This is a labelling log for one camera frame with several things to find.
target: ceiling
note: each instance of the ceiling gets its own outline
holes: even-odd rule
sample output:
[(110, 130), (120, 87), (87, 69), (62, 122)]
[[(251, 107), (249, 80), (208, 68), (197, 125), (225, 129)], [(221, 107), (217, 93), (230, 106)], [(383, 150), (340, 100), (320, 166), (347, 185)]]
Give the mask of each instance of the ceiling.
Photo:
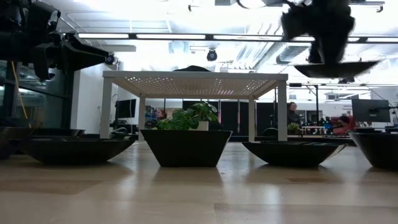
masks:
[[(282, 34), (279, 25), (281, 7), (247, 10), (236, 3), (231, 4), (234, 0), (42, 1), (62, 11), (63, 20), (58, 25), (61, 32)], [(352, 16), (356, 18), (352, 35), (398, 34), (398, 24), (392, 19), (396, 13), (393, 10), (396, 8), (396, 0), (384, 2), (384, 10), (380, 13), (376, 12), (374, 6), (351, 7)], [(123, 54), (123, 61), (134, 63), (135, 69), (138, 66), (146, 70), (172, 70), (195, 64), (213, 71), (223, 68), (255, 68), (260, 72), (289, 72), (289, 64), (305, 63), (308, 51), (308, 44), (271, 42), (94, 40), (91, 44), (100, 47), (135, 45), (136, 52)], [(216, 49), (218, 53), (216, 62), (206, 60), (210, 48)], [(394, 58), (397, 52), (398, 45), (351, 44), (346, 49), (346, 58)], [(301, 74), (292, 77), (297, 77), (301, 82), (306, 79)]]

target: glass wall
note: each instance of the glass wall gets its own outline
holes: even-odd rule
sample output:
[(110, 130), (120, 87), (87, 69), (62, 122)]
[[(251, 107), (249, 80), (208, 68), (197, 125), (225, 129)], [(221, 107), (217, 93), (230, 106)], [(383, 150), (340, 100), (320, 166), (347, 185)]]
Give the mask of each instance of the glass wall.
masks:
[(33, 65), (14, 63), (18, 84), (11, 62), (0, 62), (0, 76), (6, 78), (0, 86), (1, 119), (18, 121), (17, 126), (30, 124), (36, 128), (69, 128), (72, 107), (73, 74), (66, 76), (50, 70), (55, 77), (40, 80)]

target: person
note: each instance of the person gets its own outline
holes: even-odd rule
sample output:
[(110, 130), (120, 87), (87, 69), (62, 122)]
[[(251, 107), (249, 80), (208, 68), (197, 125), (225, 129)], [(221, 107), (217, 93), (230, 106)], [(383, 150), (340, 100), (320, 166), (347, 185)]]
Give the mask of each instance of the person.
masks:
[(301, 127), (300, 116), (296, 113), (297, 105), (294, 102), (287, 104), (287, 125), (296, 123)]
[(167, 118), (167, 113), (164, 110), (158, 109), (156, 111), (156, 120), (160, 121), (166, 118)]
[(352, 116), (340, 116), (337, 120), (338, 127), (333, 128), (333, 134), (335, 135), (347, 135), (348, 131), (355, 128), (355, 121)]

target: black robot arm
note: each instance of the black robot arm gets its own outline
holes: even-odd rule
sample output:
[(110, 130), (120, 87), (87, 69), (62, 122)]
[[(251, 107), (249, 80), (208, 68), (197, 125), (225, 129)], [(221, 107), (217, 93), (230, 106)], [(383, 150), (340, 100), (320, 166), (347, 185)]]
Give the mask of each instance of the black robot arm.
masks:
[(49, 80), (49, 68), (74, 72), (101, 64), (109, 52), (86, 45), (76, 32), (56, 31), (61, 12), (44, 2), (0, 0), (0, 60), (33, 63)]

